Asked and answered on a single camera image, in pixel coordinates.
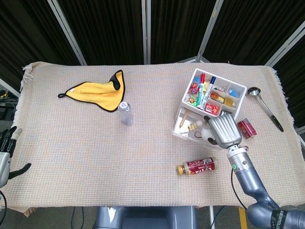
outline blue marker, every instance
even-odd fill
[[[201,109],[201,110],[204,109],[205,104],[206,104],[206,102],[208,101],[209,94],[210,94],[211,90],[213,89],[213,84],[215,83],[215,80],[216,80],[216,77],[215,77],[215,76],[212,76],[211,81],[210,81],[210,84],[209,84],[208,88],[206,89],[206,92],[205,92],[204,97],[203,97],[203,99],[202,99],[202,102],[201,102],[201,104],[200,104],[200,109]]]

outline woven cloth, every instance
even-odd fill
[[[243,139],[270,196],[280,205],[305,202],[305,163],[293,119],[275,71],[266,66],[175,63],[141,66],[62,66],[35,62],[25,68],[15,116],[23,132],[11,170],[26,163],[24,175],[8,181],[10,208],[61,206],[239,205],[231,185],[226,150],[173,136],[174,117],[195,68],[247,87],[257,86],[284,128],[280,132],[258,98],[245,97],[237,121],[248,118],[258,135]],[[59,99],[82,83],[107,82],[119,69],[126,83],[134,124],[94,104]],[[178,176],[176,166],[214,156],[217,170]],[[236,191],[246,206],[255,202]]]

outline spoon handle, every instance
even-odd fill
[[[265,108],[267,109],[267,111],[269,112],[270,116],[273,116],[273,113],[270,111],[270,109],[267,107],[267,105],[265,104],[265,102],[263,101],[263,99],[261,98],[261,95],[259,94],[258,97],[261,99],[261,101],[263,102]]]
[[[277,128],[279,128],[280,131],[284,132],[284,129],[282,128],[280,122],[276,119],[274,115],[271,116],[271,119],[274,122],[274,124],[277,126]]]

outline wooden stick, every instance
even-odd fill
[[[180,122],[179,128],[181,128],[183,126],[183,123],[186,120],[188,115],[189,115],[189,110],[186,110],[186,112],[184,113],[183,119]]]

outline small bottle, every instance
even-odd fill
[[[177,166],[178,175],[197,174],[206,171],[213,171],[216,169],[216,160],[214,157],[208,157],[202,160],[189,161],[182,166]]]
[[[125,125],[132,125],[133,124],[133,115],[132,115],[132,108],[130,107],[129,103],[121,102],[118,110],[119,110],[122,122]]]

